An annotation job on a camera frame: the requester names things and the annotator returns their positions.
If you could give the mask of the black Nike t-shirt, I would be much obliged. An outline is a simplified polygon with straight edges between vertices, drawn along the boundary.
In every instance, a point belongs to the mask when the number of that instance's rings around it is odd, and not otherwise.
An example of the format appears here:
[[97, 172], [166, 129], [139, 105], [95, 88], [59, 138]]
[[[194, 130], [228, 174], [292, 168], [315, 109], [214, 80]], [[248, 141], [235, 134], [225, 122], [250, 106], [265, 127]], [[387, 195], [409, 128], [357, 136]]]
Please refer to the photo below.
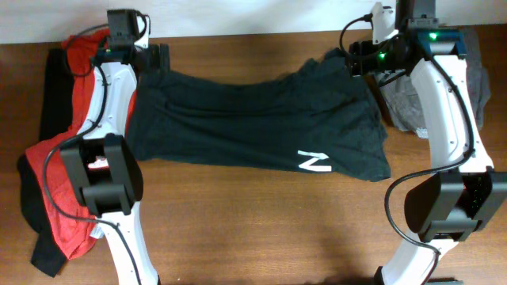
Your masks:
[[126, 133], [140, 161], [164, 159], [387, 179], [387, 133], [368, 85], [339, 51], [282, 78], [229, 85], [145, 74]]

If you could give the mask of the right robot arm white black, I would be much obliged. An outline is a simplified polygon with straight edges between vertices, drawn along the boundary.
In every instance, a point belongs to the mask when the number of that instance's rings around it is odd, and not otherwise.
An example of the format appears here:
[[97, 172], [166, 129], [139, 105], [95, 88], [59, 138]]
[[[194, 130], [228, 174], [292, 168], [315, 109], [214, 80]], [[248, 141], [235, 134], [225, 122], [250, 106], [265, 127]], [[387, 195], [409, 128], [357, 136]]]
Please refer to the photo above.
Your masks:
[[405, 198], [407, 230], [394, 256], [377, 269], [382, 285], [429, 284], [440, 259], [482, 230], [506, 198], [506, 175], [486, 152], [467, 90], [462, 33], [442, 28], [433, 1], [377, 2], [363, 21], [372, 39], [346, 47], [354, 76], [407, 76], [428, 132], [431, 166]]

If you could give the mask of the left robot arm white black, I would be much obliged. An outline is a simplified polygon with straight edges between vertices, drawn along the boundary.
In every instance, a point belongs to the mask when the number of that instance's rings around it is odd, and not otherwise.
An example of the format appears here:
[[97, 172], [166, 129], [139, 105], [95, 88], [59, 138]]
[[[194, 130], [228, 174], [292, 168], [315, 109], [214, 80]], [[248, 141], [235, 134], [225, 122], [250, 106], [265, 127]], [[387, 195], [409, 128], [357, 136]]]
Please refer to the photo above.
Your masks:
[[78, 204], [105, 237], [121, 284], [158, 284], [140, 221], [143, 177], [125, 141], [136, 71], [152, 65], [150, 18], [135, 9], [110, 9], [109, 34], [91, 59], [93, 92], [74, 138], [59, 147]]

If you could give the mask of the grey folded shorts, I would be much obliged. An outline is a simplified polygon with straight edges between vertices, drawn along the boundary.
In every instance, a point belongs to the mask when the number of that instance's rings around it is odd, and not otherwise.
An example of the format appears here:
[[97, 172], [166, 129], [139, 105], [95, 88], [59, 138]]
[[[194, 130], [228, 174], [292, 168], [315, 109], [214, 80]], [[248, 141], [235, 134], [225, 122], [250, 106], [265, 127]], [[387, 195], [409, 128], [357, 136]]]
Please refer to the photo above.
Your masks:
[[[490, 79], [482, 65], [478, 33], [473, 28], [460, 31], [467, 48], [467, 91], [473, 111], [470, 117], [481, 128], [484, 107], [491, 96]], [[388, 73], [375, 76], [393, 125], [400, 131], [412, 131], [421, 139], [428, 137], [428, 131], [438, 130], [436, 124], [440, 122], [441, 113], [448, 109], [449, 103], [456, 101], [456, 96], [451, 95], [450, 100], [445, 97], [439, 99], [436, 91], [415, 85], [413, 79], [406, 75], [391, 83], [388, 78]]]

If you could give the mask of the red printed t-shirt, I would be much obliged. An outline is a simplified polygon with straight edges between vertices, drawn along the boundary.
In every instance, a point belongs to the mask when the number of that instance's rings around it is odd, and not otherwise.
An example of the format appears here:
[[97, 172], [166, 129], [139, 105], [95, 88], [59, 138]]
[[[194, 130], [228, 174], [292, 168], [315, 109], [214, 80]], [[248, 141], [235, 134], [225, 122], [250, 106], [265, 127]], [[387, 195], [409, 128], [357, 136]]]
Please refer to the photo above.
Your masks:
[[124, 139], [136, 95], [127, 57], [114, 49], [109, 30], [74, 36], [46, 70], [43, 139], [21, 158], [21, 209], [40, 231], [36, 265], [64, 262], [89, 252], [93, 230], [111, 230], [128, 253], [120, 222], [133, 215], [143, 191], [141, 172]]

